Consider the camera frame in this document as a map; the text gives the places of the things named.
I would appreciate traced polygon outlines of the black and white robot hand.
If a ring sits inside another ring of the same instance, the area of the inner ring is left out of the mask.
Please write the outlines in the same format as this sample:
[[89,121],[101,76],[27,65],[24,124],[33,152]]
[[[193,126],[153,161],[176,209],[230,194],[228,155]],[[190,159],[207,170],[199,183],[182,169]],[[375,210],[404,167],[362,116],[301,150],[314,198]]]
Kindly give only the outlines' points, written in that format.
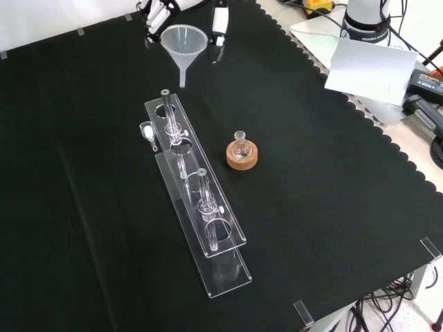
[[213,64],[220,63],[225,49],[229,22],[228,2],[224,0],[158,0],[139,1],[136,9],[143,16],[145,40],[155,44],[161,40],[161,33],[172,24],[175,17],[189,10],[213,3],[212,29],[209,39],[210,59]]

